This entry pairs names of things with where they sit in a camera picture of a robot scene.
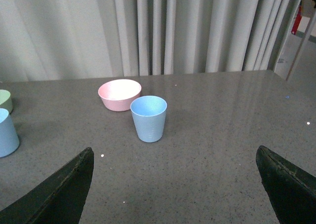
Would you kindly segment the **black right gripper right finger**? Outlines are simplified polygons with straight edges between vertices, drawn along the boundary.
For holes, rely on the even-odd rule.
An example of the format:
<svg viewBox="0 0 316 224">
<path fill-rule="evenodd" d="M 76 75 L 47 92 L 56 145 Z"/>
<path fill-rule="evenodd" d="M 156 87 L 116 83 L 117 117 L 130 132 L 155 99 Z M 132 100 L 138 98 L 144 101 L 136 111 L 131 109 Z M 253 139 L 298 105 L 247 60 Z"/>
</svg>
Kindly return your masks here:
<svg viewBox="0 0 316 224">
<path fill-rule="evenodd" d="M 265 146 L 256 151 L 262 185 L 281 224 L 316 222 L 316 178 Z"/>
</svg>

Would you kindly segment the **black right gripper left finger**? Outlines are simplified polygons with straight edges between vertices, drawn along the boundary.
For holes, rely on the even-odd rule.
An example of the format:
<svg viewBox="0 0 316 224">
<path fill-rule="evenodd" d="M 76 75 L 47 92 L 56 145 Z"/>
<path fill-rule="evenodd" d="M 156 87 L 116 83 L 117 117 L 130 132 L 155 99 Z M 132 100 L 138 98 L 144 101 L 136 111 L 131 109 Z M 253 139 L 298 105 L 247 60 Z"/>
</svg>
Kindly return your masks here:
<svg viewBox="0 0 316 224">
<path fill-rule="evenodd" d="M 0 212 L 2 224 L 77 224 L 91 186 L 94 152 L 87 147 Z"/>
</svg>

